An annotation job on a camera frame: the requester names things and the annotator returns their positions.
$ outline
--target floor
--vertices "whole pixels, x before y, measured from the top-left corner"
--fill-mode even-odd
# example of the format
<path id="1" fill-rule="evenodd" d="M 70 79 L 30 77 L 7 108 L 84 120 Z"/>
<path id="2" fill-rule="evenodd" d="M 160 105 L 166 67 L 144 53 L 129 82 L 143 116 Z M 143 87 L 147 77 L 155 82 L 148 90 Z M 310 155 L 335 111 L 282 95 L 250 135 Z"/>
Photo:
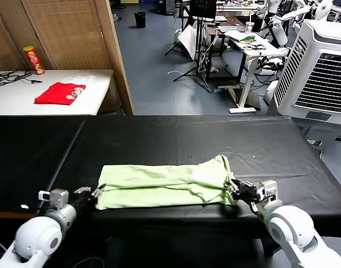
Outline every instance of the floor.
<path id="1" fill-rule="evenodd" d="M 134 12 L 146 12 L 146 28 L 135 27 Z M 195 66 L 189 57 L 171 52 L 164 54 L 173 46 L 174 32 L 181 28 L 181 20 L 173 16 L 163 16 L 155 12 L 153 4 L 127 5 L 125 9 L 114 9 L 121 17 L 117 23 L 122 57 L 129 81 L 135 114 L 138 115 L 230 115 L 229 108 L 235 104 L 227 92 L 208 93 L 203 83 L 195 78 L 173 79 L 179 73 Z M 288 45 L 292 46 L 296 38 L 290 29 Z M 223 57 L 214 57 L 213 64 L 220 71 L 229 64 L 229 70 L 235 73 L 239 67 L 241 53 L 226 52 Z M 275 77 L 260 78 L 273 80 Z M 252 89 L 264 95 L 266 87 L 255 80 Z M 261 99 L 261 111 L 253 115 L 264 115 L 267 105 Z M 322 155 L 322 160 L 341 183 L 341 142 L 334 142 Z"/>

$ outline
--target trash can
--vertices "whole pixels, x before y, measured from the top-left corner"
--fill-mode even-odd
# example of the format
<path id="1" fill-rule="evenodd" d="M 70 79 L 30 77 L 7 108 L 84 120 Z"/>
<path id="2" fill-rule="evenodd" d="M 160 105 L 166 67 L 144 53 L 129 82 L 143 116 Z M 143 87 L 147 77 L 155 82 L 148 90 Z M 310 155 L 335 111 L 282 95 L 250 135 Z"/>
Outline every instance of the trash can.
<path id="1" fill-rule="evenodd" d="M 146 27 L 146 13 L 145 12 L 136 12 L 135 18 L 136 18 L 137 28 Z"/>

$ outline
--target red can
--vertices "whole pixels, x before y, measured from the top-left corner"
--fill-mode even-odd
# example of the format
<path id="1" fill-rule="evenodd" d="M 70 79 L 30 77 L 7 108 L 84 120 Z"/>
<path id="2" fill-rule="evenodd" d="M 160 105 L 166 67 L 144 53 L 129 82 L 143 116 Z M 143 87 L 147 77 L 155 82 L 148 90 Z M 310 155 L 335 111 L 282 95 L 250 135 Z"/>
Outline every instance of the red can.
<path id="1" fill-rule="evenodd" d="M 26 56 L 29 58 L 32 68 L 34 69 L 36 74 L 43 74 L 45 72 L 44 67 L 42 67 L 41 61 L 37 57 L 35 53 L 35 49 L 33 46 L 26 46 L 23 48 Z"/>

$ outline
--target white robot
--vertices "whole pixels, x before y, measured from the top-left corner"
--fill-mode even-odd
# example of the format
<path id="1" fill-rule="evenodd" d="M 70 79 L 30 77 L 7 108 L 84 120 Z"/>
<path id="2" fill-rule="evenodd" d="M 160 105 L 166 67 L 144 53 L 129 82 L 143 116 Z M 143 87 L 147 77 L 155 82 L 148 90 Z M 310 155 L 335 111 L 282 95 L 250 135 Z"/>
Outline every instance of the white robot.
<path id="1" fill-rule="evenodd" d="M 304 15 L 304 14 L 307 14 L 308 12 L 311 12 L 311 17 L 313 17 L 315 20 L 327 19 L 327 16 L 331 11 L 333 0 L 322 0 L 320 3 L 317 3 L 316 1 L 317 0 L 313 0 L 312 2 L 309 2 L 309 4 L 306 5 L 304 0 L 294 0 L 294 4 L 297 5 L 297 10 L 289 12 L 282 17 L 279 17 L 277 13 L 278 13 L 278 7 L 281 1 L 268 0 L 267 2 L 268 13 L 264 19 L 266 26 L 263 27 L 260 31 L 269 29 L 273 37 L 271 44 L 279 49 L 281 53 L 281 56 L 280 56 L 281 58 L 284 59 L 284 57 L 287 57 L 290 54 L 290 48 L 286 47 L 288 38 L 282 27 L 282 24 L 285 21 L 288 21 L 294 18 L 295 21 L 293 23 L 293 27 L 295 31 L 298 33 L 300 26 L 302 24 L 302 21 L 303 21 L 303 19 L 301 21 L 297 21 L 300 15 Z M 259 15 L 264 14 L 265 11 L 266 9 L 262 9 L 258 11 L 257 13 L 255 13 L 254 16 L 258 17 Z M 272 75 L 275 73 L 275 71 L 281 70 L 283 67 L 284 67 L 284 62 L 282 59 L 278 57 L 264 58 L 262 59 L 262 62 L 260 63 L 260 66 L 259 66 L 259 69 L 262 69 L 259 74 Z"/>
<path id="2" fill-rule="evenodd" d="M 298 207 L 283 205 L 278 199 L 275 181 L 260 183 L 257 188 L 252 183 L 232 179 L 224 186 L 235 200 L 246 202 L 265 224 L 292 268 L 341 268 L 341 257 L 327 247 L 311 217 Z M 95 191 L 90 187 L 78 189 L 79 197 L 71 204 L 68 204 L 65 190 L 40 192 L 39 199 L 48 200 L 54 209 L 19 228 L 14 242 L 0 259 L 0 268 L 42 268 L 59 247 L 77 214 L 94 207 L 103 187 L 101 185 Z"/>
<path id="3" fill-rule="evenodd" d="M 78 198 L 70 204 L 66 190 L 40 191 L 39 199 L 48 201 L 52 208 L 18 229 L 15 240 L 0 259 L 0 268 L 42 268 L 60 246 L 77 215 L 94 208 L 104 187 L 81 187 L 75 191 Z"/>
<path id="4" fill-rule="evenodd" d="M 233 179 L 227 186 L 234 199 L 245 201 L 265 224 L 292 268 L 341 268 L 341 257 L 327 247 L 311 217 L 298 207 L 283 205 L 278 199 L 276 181 L 266 181 L 256 187 L 247 181 Z"/>

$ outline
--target light green cloth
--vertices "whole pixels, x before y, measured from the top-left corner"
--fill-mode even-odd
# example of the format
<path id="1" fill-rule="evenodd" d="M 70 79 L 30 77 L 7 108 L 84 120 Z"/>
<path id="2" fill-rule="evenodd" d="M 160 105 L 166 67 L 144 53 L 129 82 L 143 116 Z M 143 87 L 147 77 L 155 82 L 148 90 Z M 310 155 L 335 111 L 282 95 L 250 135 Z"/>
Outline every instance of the light green cloth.
<path id="1" fill-rule="evenodd" d="M 96 208 L 236 204 L 224 187 L 232 178 L 224 155 L 199 165 L 106 165 L 98 180 L 99 186 L 106 183 L 106 187 Z"/>

